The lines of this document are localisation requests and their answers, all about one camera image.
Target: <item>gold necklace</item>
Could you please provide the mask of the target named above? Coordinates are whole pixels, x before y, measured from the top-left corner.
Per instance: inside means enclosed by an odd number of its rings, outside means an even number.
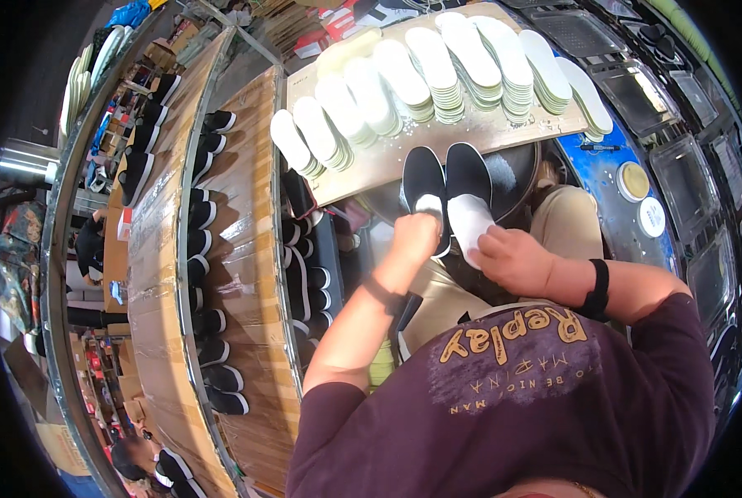
[[[584,486],[582,483],[575,482],[575,481],[570,481],[570,482],[573,483],[576,488],[578,488],[581,491],[583,491],[584,493],[586,493],[586,495],[589,496],[589,498],[595,498],[595,493],[593,493],[591,489],[589,489],[588,487]]]

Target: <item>maroon t-shirt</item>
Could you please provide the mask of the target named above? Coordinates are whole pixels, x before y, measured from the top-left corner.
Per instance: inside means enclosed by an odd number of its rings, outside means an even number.
[[[286,496],[504,493],[555,477],[610,498],[678,496],[713,436],[713,369],[693,299],[667,298],[633,348],[562,306],[457,325],[379,389],[302,400]]]

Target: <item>black wristband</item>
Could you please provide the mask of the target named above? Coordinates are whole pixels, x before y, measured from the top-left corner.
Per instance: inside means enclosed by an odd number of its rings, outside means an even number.
[[[595,265],[595,288],[586,294],[584,305],[573,311],[586,318],[607,322],[605,310],[609,304],[609,267],[604,260],[589,260]]]

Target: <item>round container lid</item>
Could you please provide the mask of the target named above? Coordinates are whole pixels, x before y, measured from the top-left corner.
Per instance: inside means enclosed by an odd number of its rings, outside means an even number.
[[[647,197],[650,181],[641,166],[633,161],[625,161],[617,169],[617,187],[625,199],[638,203]]]
[[[664,233],[666,215],[664,208],[655,197],[647,197],[639,205],[639,228],[650,238],[656,238]]]

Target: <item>stack of insoles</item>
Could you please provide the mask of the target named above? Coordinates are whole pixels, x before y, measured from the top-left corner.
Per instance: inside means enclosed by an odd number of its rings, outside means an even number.
[[[595,84],[584,70],[564,57],[556,57],[556,65],[564,73],[567,82],[572,87],[572,95],[575,102],[581,107],[581,112],[589,123],[586,137],[592,142],[602,142],[603,136],[614,130],[614,123],[600,100]]]
[[[352,149],[339,134],[336,136],[324,115],[324,109],[311,96],[294,104],[294,123],[305,135],[307,147],[318,162],[332,171],[343,171],[352,165]]]
[[[525,124],[534,99],[534,74],[520,39],[512,28],[493,17],[473,16],[469,21],[476,26],[482,43],[501,69],[506,118],[514,125]]]
[[[425,123],[435,117],[429,87],[412,65],[406,47],[396,40],[384,40],[374,47],[373,62],[393,92],[406,104],[412,119]]]
[[[328,74],[316,84],[316,100],[332,123],[350,144],[368,147],[376,141],[376,133],[362,117],[344,79]]]
[[[449,17],[443,22],[441,33],[474,105],[485,112],[498,107],[503,96],[501,70],[482,45],[474,25],[464,16]]]
[[[404,35],[416,69],[423,74],[435,103],[435,117],[453,125],[465,116],[459,79],[440,35],[427,28],[412,28]]]
[[[324,166],[320,165],[310,154],[310,150],[302,140],[294,124],[294,116],[285,109],[280,109],[271,118],[271,140],[285,156],[290,169],[304,178],[314,180],[325,171]]]
[[[376,133],[394,136],[401,132],[404,125],[401,116],[370,59],[350,59],[343,69],[343,77],[354,94],[363,119]]]
[[[562,114],[570,103],[572,90],[556,65],[550,45],[542,35],[530,29],[523,29],[518,37],[534,72],[534,90],[542,107],[551,114]]]

